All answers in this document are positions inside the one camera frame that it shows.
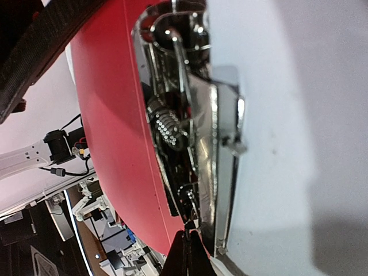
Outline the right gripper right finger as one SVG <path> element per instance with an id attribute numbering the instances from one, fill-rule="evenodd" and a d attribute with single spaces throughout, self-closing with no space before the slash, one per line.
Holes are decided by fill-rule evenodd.
<path id="1" fill-rule="evenodd" d="M 187 274 L 191 276 L 216 276 L 198 232 L 191 231 L 186 241 Z"/>

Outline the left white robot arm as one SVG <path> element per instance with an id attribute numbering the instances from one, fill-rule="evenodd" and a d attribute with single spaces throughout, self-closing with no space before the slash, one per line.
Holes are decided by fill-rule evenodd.
<path id="1" fill-rule="evenodd" d="M 105 1 L 1 1 L 1 122 L 25 111 L 24 95 Z M 65 131 L 1 155 L 1 178 L 73 159 Z"/>

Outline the chrome spine lever clip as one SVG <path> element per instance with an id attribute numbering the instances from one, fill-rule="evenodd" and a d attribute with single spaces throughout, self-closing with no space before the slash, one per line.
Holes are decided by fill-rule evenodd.
<path id="1" fill-rule="evenodd" d="M 133 30 L 145 114 L 170 212 L 226 253 L 245 110 L 237 85 L 212 77 L 205 1 L 149 5 Z"/>

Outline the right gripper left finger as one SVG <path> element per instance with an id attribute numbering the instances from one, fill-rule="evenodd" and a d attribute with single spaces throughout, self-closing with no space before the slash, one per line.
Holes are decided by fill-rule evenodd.
<path id="1" fill-rule="evenodd" d="M 187 275 L 187 238 L 185 231 L 178 231 L 167 255 L 161 276 Z"/>

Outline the printed paper sheet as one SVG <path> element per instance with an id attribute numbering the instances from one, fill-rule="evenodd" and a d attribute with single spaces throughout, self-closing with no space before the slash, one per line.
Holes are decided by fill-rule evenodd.
<path id="1" fill-rule="evenodd" d="M 220 275 L 367 274 L 367 2 L 209 1 L 245 98 Z"/>

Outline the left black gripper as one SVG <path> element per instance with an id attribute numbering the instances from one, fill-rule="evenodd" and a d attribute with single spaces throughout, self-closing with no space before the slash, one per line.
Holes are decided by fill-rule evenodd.
<path id="1" fill-rule="evenodd" d="M 29 86 L 54 64 L 104 0 L 1 1 L 1 121 L 23 112 Z"/>

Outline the red file folder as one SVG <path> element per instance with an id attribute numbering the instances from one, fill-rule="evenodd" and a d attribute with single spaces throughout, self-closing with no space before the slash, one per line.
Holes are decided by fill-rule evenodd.
<path id="1" fill-rule="evenodd" d="M 143 242 L 167 254 L 178 230 L 160 177 L 131 31 L 150 1 L 107 1 L 71 41 L 83 128 L 113 208 Z"/>

